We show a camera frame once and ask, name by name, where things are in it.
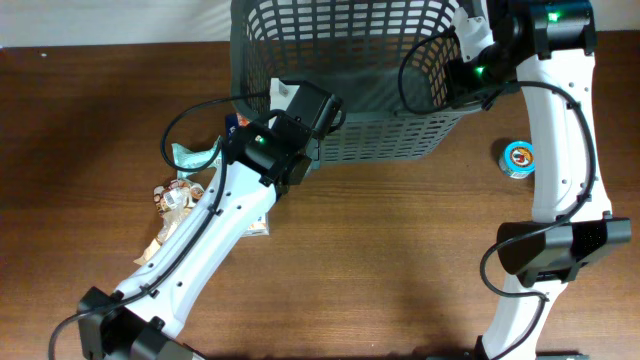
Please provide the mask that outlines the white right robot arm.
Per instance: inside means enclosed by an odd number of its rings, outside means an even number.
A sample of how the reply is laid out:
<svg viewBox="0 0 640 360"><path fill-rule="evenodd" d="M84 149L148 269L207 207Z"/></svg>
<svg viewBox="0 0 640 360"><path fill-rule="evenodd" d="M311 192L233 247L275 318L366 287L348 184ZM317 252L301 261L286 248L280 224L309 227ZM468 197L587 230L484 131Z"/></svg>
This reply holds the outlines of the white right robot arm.
<svg viewBox="0 0 640 360"><path fill-rule="evenodd" d="M458 8L461 50L450 100L484 105L521 91L534 152L532 217L502 224L489 254L505 271L477 359L532 359L554 302L584 267L631 239L612 213L598 164L592 107L597 45L587 1L477 1Z"/></svg>

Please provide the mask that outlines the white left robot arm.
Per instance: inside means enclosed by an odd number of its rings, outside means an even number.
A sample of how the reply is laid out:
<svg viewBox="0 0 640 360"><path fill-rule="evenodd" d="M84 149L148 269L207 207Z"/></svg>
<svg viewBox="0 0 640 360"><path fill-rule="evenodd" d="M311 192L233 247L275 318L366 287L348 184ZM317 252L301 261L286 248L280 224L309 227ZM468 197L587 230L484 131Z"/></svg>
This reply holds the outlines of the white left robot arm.
<svg viewBox="0 0 640 360"><path fill-rule="evenodd" d="M338 129L342 99L303 81L285 109L235 130L220 168L165 245L112 294L91 288L78 304L86 359L183 359L201 353L178 342L191 308L242 234L298 185L310 145Z"/></svg>

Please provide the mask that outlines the blue lidded round tin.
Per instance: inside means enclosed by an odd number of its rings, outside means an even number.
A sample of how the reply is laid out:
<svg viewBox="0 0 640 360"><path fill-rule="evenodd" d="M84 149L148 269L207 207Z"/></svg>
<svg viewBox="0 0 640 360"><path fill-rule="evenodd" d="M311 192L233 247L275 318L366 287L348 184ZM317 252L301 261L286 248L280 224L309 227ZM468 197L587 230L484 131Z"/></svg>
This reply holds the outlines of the blue lidded round tin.
<svg viewBox="0 0 640 360"><path fill-rule="evenodd" d="M525 179L535 171L534 148L525 141L511 142L501 152L498 164L506 176Z"/></svg>

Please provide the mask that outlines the grey plastic lattice basket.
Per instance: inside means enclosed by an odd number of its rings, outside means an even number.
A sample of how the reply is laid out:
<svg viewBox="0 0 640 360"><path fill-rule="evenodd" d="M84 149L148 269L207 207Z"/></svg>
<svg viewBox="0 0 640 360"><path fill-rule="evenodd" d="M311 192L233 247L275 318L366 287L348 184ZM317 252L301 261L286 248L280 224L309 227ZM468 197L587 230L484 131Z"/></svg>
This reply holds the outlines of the grey plastic lattice basket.
<svg viewBox="0 0 640 360"><path fill-rule="evenodd" d="M231 92L255 119L309 81L344 101L344 125L316 145L313 165L413 160L432 153L478 104L446 108L445 66L460 56L435 38L473 2L233 0Z"/></svg>

